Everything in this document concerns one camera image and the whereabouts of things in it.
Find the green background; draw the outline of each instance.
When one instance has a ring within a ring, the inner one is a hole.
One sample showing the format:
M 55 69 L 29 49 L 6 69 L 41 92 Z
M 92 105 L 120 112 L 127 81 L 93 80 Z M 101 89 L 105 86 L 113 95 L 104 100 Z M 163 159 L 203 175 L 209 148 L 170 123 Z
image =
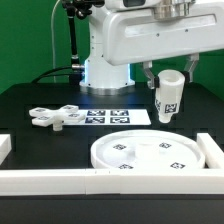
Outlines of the green background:
M 1 1 L 0 7 L 0 92 L 17 83 L 30 82 L 52 69 L 51 13 L 56 0 Z M 89 53 L 88 21 L 76 21 L 81 61 Z M 56 66 L 70 64 L 70 40 L 66 13 L 58 7 L 55 18 Z M 164 69 L 183 70 L 185 57 L 153 62 L 153 72 Z M 195 82 L 224 99 L 224 51 L 200 54 Z M 145 81 L 138 65 L 132 66 L 132 77 Z

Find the round white tray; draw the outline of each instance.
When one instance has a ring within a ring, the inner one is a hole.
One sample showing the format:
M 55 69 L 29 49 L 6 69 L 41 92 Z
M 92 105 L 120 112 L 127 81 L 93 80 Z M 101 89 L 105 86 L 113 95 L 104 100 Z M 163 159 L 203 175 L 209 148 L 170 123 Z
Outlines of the round white tray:
M 116 132 L 91 147 L 94 168 L 198 169 L 205 157 L 197 143 L 181 135 L 154 131 Z

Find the white robot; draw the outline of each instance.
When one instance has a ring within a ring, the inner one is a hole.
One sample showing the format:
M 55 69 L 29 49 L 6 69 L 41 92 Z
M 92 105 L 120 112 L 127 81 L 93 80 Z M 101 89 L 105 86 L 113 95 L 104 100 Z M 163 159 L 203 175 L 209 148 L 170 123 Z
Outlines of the white robot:
M 89 15 L 90 56 L 81 91 L 128 92 L 134 86 L 129 64 L 142 62 L 149 87 L 157 88 L 155 105 L 164 123 L 178 112 L 184 80 L 176 72 L 164 75 L 178 82 L 172 96 L 170 88 L 160 85 L 163 75 L 159 83 L 150 71 L 152 61 L 186 55 L 184 71 L 192 81 L 199 53 L 224 48 L 224 0 L 76 0 L 72 4 L 78 18 Z

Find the black tabletop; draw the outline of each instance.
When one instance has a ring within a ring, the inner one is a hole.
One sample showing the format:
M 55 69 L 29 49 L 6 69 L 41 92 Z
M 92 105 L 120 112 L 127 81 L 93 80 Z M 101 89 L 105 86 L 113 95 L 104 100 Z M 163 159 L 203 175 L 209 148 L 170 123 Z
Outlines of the black tabletop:
M 31 123 L 29 110 L 146 109 L 151 125 L 52 126 Z M 224 150 L 224 102 L 198 84 L 185 87 L 180 112 L 169 124 L 158 121 L 154 91 L 137 84 L 118 96 L 81 93 L 69 84 L 18 84 L 0 95 L 0 134 L 10 134 L 12 151 L 1 169 L 88 168 L 90 148 L 98 138 L 122 130 L 169 131 L 196 140 L 209 133 Z M 2 223 L 223 223 L 223 195 L 70 195 L 1 197 Z

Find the white cylinder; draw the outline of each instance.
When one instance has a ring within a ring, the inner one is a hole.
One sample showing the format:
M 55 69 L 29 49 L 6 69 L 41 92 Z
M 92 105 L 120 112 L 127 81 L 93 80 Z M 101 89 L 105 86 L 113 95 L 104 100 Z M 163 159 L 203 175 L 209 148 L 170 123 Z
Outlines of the white cylinder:
M 185 77 L 175 70 L 164 70 L 158 76 L 160 87 L 156 89 L 155 105 L 160 122 L 168 123 L 179 111 Z

